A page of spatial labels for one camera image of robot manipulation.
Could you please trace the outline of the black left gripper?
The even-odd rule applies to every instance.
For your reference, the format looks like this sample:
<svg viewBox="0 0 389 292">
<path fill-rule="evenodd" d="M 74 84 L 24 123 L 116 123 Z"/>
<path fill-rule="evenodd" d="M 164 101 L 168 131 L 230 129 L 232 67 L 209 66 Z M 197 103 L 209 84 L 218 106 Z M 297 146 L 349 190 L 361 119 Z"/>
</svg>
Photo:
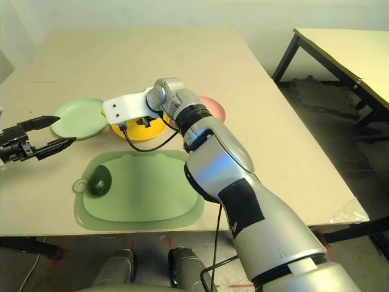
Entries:
<svg viewBox="0 0 389 292">
<path fill-rule="evenodd" d="M 47 128 L 59 120 L 58 116 L 40 116 L 4 129 L 1 133 L 1 161 L 4 164 L 31 158 L 40 161 L 71 146 L 77 140 L 76 137 L 63 137 L 36 149 L 29 142 L 28 131 Z"/>
</svg>

